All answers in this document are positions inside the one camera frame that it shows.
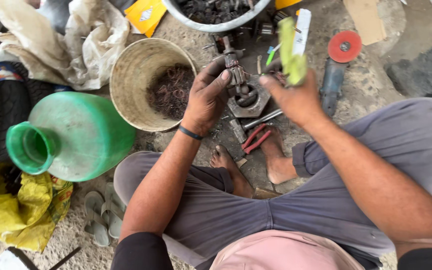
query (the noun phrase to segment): gray pants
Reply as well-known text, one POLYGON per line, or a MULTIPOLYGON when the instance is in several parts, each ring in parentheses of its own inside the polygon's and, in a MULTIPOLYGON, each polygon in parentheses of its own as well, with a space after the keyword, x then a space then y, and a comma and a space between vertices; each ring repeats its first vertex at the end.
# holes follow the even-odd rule
MULTIPOLYGON (((344 129, 432 194, 432 98, 393 103, 344 129)), ((169 252, 196 267, 231 242, 270 229, 327 237, 376 257, 394 250, 353 201, 316 142, 297 144, 292 151, 297 174, 311 178, 266 200, 232 195, 224 168, 192 166, 163 236, 169 252)), ((126 204, 159 156, 138 152, 117 166, 115 188, 126 204)))

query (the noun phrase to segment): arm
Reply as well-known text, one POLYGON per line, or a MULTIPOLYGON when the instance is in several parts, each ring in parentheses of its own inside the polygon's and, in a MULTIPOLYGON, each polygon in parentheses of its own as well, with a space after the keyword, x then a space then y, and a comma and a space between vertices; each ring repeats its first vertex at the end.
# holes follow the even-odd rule
POLYGON ((359 208, 393 241, 399 258, 413 249, 432 248, 432 196, 327 117, 314 70, 301 87, 283 88, 270 76, 262 77, 261 84, 285 115, 318 142, 359 208))
MULTIPOLYGON (((193 82, 181 125, 200 136, 216 123, 228 101, 224 89, 230 81, 230 73, 222 72, 224 68, 224 58, 219 58, 193 82)), ((200 145, 200 141, 181 131, 175 133, 129 201, 120 242, 139 232, 163 234, 179 205, 184 182, 200 145)))

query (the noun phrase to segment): hexagonal metal block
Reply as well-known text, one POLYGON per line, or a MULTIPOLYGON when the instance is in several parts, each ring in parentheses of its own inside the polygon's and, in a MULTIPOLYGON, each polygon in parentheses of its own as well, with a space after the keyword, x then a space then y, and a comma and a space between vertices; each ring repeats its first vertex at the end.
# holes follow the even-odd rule
POLYGON ((259 117, 266 107, 271 95, 259 84, 259 75, 251 75, 246 81, 253 91, 258 91, 256 101, 248 107, 241 107, 236 103, 236 98, 233 96, 227 101, 227 105, 236 118, 259 117))

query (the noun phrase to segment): sleeve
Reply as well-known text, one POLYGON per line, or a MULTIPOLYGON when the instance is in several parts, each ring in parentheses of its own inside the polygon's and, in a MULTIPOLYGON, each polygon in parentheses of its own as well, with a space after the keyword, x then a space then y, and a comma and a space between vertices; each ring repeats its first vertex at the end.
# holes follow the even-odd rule
POLYGON ((116 247, 111 270, 173 270, 163 238, 151 232, 137 232, 116 247))
POLYGON ((398 270, 432 270, 432 248, 414 249, 398 261, 398 270))

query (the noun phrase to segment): foot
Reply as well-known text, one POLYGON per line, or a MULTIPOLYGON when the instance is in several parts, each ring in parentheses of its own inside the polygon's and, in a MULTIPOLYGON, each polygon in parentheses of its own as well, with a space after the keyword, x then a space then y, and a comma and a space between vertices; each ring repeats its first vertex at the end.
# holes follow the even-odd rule
POLYGON ((277 185, 296 178, 298 175, 293 166, 293 158, 284 155, 283 137, 278 128, 267 125, 256 137, 261 138, 268 130, 271 131, 271 134, 262 142, 261 150, 266 158, 268 179, 277 185))
POLYGON ((233 158, 230 156, 226 147, 218 144, 216 149, 213 150, 213 156, 209 161, 212 167, 220 168, 224 167, 229 172, 231 180, 233 181, 234 191, 233 194, 240 197, 252 198, 253 187, 249 184, 248 180, 238 169, 233 158))

